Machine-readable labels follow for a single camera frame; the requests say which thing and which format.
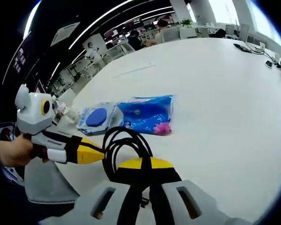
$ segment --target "window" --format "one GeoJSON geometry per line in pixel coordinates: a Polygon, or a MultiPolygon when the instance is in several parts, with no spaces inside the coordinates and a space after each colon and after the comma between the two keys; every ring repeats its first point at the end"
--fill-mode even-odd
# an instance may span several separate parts
{"type": "Polygon", "coordinates": [[[209,0],[217,23],[239,25],[238,16],[232,0],[209,0]]]}
{"type": "Polygon", "coordinates": [[[267,36],[281,46],[281,36],[272,25],[272,23],[253,2],[250,1],[249,6],[253,17],[254,28],[259,33],[267,36]]]}
{"type": "Polygon", "coordinates": [[[187,9],[188,9],[188,11],[189,11],[189,15],[191,15],[192,21],[193,21],[194,23],[196,23],[197,20],[196,20],[195,14],[193,13],[191,4],[188,3],[188,4],[186,5],[186,7],[187,7],[187,9]]]}

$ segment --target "ceiling light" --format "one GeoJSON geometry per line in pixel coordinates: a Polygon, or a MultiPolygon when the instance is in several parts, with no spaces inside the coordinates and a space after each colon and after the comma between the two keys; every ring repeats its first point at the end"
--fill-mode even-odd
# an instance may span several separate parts
{"type": "Polygon", "coordinates": [[[86,49],[84,49],[71,63],[71,65],[76,61],[76,59],[79,58],[79,56],[81,56],[82,53],[84,53],[86,51],[86,49]]]}
{"type": "Polygon", "coordinates": [[[58,68],[58,66],[59,66],[59,65],[60,65],[60,62],[57,64],[57,66],[56,66],[55,70],[53,71],[53,73],[52,73],[52,75],[51,75],[50,80],[52,79],[52,77],[53,77],[54,73],[56,72],[56,70],[57,70],[57,68],[58,68]]]}
{"type": "Polygon", "coordinates": [[[39,1],[32,9],[31,13],[29,14],[26,26],[25,26],[25,31],[24,31],[24,35],[23,35],[23,40],[28,36],[29,30],[30,30],[30,26],[33,20],[33,17],[35,15],[35,13],[37,12],[37,8],[39,6],[39,4],[41,3],[41,1],[39,1]]]}
{"type": "Polygon", "coordinates": [[[116,7],[112,8],[111,10],[107,11],[106,13],[104,13],[102,16],[100,16],[98,19],[96,19],[95,21],[93,21],[79,36],[78,38],[76,38],[76,40],[70,45],[69,50],[74,46],[74,44],[76,44],[76,42],[92,27],[94,26],[99,20],[101,20],[102,18],[104,18],[105,16],[107,16],[109,13],[113,12],[114,10],[120,8],[121,6],[131,2],[133,0],[127,0],[124,1],[123,3],[117,5],[116,7]]]}
{"type": "Polygon", "coordinates": [[[130,22],[130,21],[132,21],[132,20],[134,20],[134,19],[136,19],[136,18],[139,18],[139,17],[141,17],[141,16],[143,16],[143,15],[147,15],[147,14],[149,14],[149,13],[153,13],[153,12],[156,12],[156,11],[159,11],[159,10],[163,10],[163,9],[167,9],[167,8],[172,8],[172,7],[173,7],[173,6],[168,6],[168,7],[159,8],[159,9],[152,10],[152,11],[150,11],[150,12],[146,12],[146,13],[140,14],[140,15],[138,15],[138,16],[136,16],[136,17],[131,18],[130,20],[127,20],[127,21],[125,21],[125,22],[119,24],[119,25],[116,26],[115,28],[117,28],[117,27],[119,27],[119,26],[121,26],[121,25],[123,25],[123,24],[125,24],[125,23],[127,23],[127,22],[130,22]]]}
{"type": "Polygon", "coordinates": [[[142,19],[142,20],[147,20],[147,19],[151,19],[153,17],[156,17],[156,16],[159,16],[159,15],[164,15],[164,14],[169,14],[169,13],[174,13],[175,11],[170,11],[170,12],[167,12],[167,13],[160,13],[160,14],[157,14],[157,15],[153,15],[153,16],[150,16],[150,17],[147,17],[145,19],[142,19]]]}

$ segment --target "desk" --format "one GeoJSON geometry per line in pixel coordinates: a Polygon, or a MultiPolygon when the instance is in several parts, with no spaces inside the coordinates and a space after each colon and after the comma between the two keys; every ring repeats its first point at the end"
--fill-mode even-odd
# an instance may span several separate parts
{"type": "MultiPolygon", "coordinates": [[[[154,156],[170,161],[228,216],[254,222],[281,189],[281,72],[268,68],[265,56],[233,43],[243,44],[195,38],[123,56],[104,67],[74,103],[176,94],[172,134],[144,135],[154,156]]],[[[103,136],[91,139],[101,145],[103,136]]],[[[131,156],[136,154],[121,150],[117,164],[131,156]]],[[[58,167],[79,194],[107,179],[101,162],[58,167]]]]}

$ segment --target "human hand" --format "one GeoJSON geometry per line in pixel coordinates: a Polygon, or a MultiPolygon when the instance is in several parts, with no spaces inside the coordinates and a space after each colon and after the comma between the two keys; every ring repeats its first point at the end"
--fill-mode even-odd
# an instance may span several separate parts
{"type": "Polygon", "coordinates": [[[32,142],[23,135],[12,142],[0,141],[0,161],[7,167],[27,165],[37,155],[36,151],[46,152],[46,148],[34,149],[32,142]]]}

